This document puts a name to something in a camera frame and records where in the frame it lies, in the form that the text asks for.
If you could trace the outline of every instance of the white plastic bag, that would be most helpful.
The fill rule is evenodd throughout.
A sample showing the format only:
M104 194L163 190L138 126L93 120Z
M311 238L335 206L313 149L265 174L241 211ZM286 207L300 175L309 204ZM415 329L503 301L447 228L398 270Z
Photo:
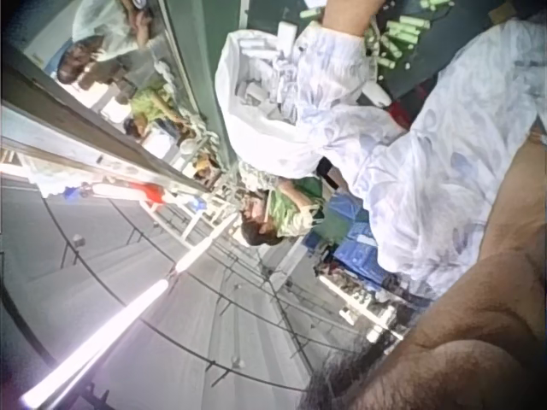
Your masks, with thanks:
M294 125L269 119L258 107L245 105L236 95L238 83L251 79L250 58L241 52L242 39L264 39L271 50L276 48L274 35L255 30L239 30L226 38L216 70L215 91L230 143L238 156L256 169L288 179L306 177L321 159L307 137L300 135Z

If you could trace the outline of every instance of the hair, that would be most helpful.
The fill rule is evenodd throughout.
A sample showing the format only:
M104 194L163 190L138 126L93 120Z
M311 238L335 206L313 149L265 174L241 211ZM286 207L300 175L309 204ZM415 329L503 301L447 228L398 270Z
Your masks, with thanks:
M135 120L131 117L126 118L123 121L123 129L126 131L127 135L130 135L131 137L134 137L135 139L140 139L142 136L138 132L137 124L135 124Z
M72 44L62 53L57 65L57 79L61 84L72 84L84 72L85 64L71 65L68 63L68 58L73 53L76 44Z
M349 410L370 383L371 373L382 363L392 342L389 332L382 333L374 344L359 337L356 351L327 357L311 375L298 410Z
M260 246L262 244L274 246L283 241L282 237L277 236L276 231L260 233L262 225L256 223L254 220L247 220L243 213L241 214L241 219L241 235L250 246Z

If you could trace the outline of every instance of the white cloth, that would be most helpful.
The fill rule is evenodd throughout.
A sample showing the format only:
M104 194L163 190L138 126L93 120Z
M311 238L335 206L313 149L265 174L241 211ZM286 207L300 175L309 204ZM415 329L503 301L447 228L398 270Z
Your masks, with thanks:
M306 177L321 159L310 149L308 136L300 135L285 120L270 118L259 106L247 104L237 94L243 81L259 82L265 90L276 88L271 77L273 68L242 54L239 41L245 39L263 39L269 49L275 50L276 37L265 32L240 30L226 38L215 75L215 91L230 144L238 157L258 170L288 179Z
M72 28L74 42L103 36L98 61L110 60L138 48L126 11L120 0L83 0L76 11Z
M174 143L175 140L169 133L164 131L155 122L152 122L146 129L146 139L142 145L144 149L161 160Z
M31 156L17 154L31 184L36 184L43 198L62 194L67 187L92 184L103 177L77 168L65 167Z
M298 66L297 127L363 200L384 269L440 296L477 261L505 173L538 114L547 118L545 38L545 26L516 20L479 35L404 133L356 105L362 38L315 29Z

